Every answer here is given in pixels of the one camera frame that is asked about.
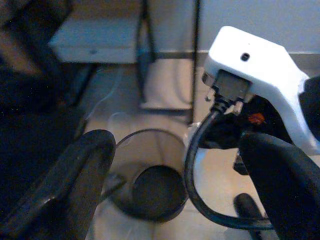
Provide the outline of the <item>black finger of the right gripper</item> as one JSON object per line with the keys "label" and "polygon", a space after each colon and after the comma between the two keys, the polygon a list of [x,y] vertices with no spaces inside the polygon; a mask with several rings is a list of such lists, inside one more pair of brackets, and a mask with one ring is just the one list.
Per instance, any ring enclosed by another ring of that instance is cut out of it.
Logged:
{"label": "black finger of the right gripper", "polygon": [[234,198],[234,209],[239,218],[264,218],[254,199],[247,193],[238,194]]}
{"label": "black finger of the right gripper", "polygon": [[234,161],[233,163],[233,169],[240,175],[248,175],[248,171],[246,169],[246,166],[242,161]]}

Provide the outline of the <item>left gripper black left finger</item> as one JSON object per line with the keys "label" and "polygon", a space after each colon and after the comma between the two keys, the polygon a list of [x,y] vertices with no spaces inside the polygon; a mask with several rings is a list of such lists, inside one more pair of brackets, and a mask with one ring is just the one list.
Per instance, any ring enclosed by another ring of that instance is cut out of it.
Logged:
{"label": "left gripper black left finger", "polygon": [[52,163],[36,154],[0,154],[0,237],[83,240],[115,155],[114,135],[89,131]]}

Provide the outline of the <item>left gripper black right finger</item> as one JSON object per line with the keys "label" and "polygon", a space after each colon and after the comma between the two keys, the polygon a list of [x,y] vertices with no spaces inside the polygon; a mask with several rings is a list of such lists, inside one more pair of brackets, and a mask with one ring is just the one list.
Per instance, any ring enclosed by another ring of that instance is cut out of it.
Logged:
{"label": "left gripper black right finger", "polygon": [[320,168],[301,149],[264,133],[241,137],[239,150],[281,240],[320,238]]}

